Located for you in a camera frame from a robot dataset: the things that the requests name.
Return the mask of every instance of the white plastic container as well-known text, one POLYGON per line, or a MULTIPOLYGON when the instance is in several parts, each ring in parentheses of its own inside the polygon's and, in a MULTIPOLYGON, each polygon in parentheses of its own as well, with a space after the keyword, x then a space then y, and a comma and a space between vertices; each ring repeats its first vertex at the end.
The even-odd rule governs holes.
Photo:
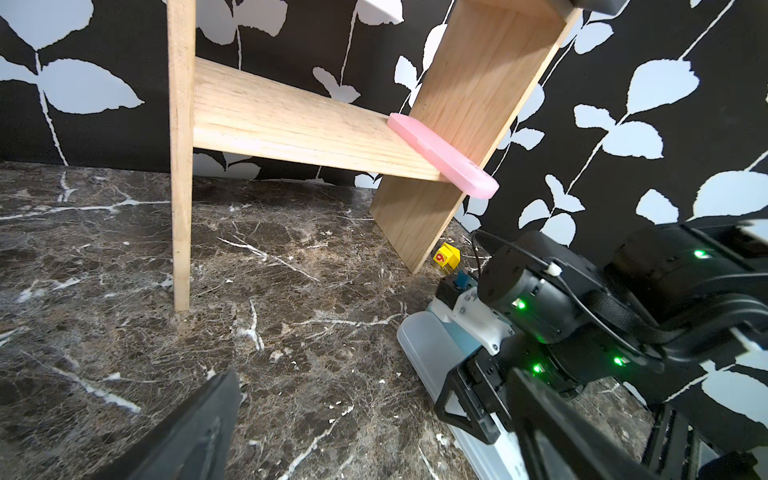
MULTIPOLYGON (((397 329, 397 340, 433 402, 440 395, 445 375, 480 346, 461 327, 443 323, 429 311, 406 318, 397 329)), ((449 407, 446 409, 451 412, 458 408, 455 413, 463 413, 455 398, 453 408, 449 407)), ((494 445, 486 445, 453 425, 449 427, 480 480, 528 480, 517 436, 507 433, 493 417, 502 433, 494 445)))

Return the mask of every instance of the yellow block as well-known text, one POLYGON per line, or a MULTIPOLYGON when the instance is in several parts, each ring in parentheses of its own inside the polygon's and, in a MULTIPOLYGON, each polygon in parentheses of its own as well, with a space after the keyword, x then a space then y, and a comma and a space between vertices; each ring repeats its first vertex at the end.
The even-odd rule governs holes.
POLYGON ((439 266, 449 266, 453 270, 458 266, 458 262, 462 259, 462 253, 453 245, 444 243, 438 248, 437 253, 435 253, 435 256, 432 259, 439 266))

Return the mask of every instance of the pink plastic case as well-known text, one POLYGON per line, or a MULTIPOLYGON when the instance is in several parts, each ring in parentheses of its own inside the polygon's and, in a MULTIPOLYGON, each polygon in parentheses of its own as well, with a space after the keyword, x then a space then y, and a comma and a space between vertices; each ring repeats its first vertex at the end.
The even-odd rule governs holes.
POLYGON ((498 190, 493 177, 422 122, 407 115, 390 114, 386 124, 467 195, 489 199, 498 190))

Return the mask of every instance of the marble countertop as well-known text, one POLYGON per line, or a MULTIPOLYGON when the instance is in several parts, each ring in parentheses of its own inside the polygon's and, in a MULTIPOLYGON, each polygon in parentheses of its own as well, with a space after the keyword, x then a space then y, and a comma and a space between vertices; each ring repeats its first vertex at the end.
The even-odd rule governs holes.
MULTIPOLYGON (((87 477, 233 369, 228 478, 475 478, 396 339, 442 271, 408 272, 372 190, 196 178, 176 314, 167 174, 0 170, 1 477, 87 477)), ((467 239, 439 244, 463 264, 467 239)), ((623 386, 573 404, 639 459, 650 413, 623 386)))

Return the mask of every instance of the wooden board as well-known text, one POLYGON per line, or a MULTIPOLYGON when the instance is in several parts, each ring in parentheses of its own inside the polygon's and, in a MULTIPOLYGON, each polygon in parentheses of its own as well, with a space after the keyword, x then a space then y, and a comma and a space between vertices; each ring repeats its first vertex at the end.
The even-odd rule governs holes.
POLYGON ((190 307, 195 0, 167 0, 174 307, 190 307))
POLYGON ((197 58, 194 146, 446 182, 385 115, 197 58))
MULTIPOLYGON (((484 167, 580 14, 566 21, 457 0, 411 116, 484 167)), ((415 272, 463 199, 451 184, 384 177, 371 214, 415 272)))
POLYGON ((472 0, 491 7, 515 10, 533 17, 559 20, 567 18, 574 10, 569 0, 472 0))

